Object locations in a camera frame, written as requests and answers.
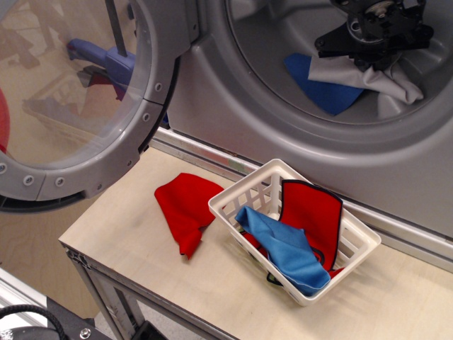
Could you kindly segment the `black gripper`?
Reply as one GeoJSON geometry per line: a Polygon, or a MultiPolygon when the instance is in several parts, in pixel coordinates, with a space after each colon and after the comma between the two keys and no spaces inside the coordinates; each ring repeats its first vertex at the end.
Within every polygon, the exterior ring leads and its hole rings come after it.
{"type": "Polygon", "coordinates": [[[384,70],[398,53],[430,46],[434,29],[419,15],[348,16],[347,21],[315,41],[320,58],[347,56],[364,71],[384,70]]]}

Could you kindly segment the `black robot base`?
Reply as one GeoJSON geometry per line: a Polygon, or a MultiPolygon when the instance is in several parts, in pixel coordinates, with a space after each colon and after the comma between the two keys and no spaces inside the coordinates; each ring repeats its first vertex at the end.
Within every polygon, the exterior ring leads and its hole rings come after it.
{"type": "Polygon", "coordinates": [[[2,339],[108,339],[92,319],[82,319],[47,298],[1,299],[2,339]]]}

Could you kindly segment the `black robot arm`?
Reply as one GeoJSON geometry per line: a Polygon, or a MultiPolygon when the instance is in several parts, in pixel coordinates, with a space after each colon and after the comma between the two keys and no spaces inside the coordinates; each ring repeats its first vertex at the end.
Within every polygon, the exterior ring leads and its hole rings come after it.
{"type": "Polygon", "coordinates": [[[332,1],[344,24],[317,38],[320,58],[348,57],[362,72],[384,71],[407,50],[430,46],[432,27],[423,23],[425,1],[332,1]]]}

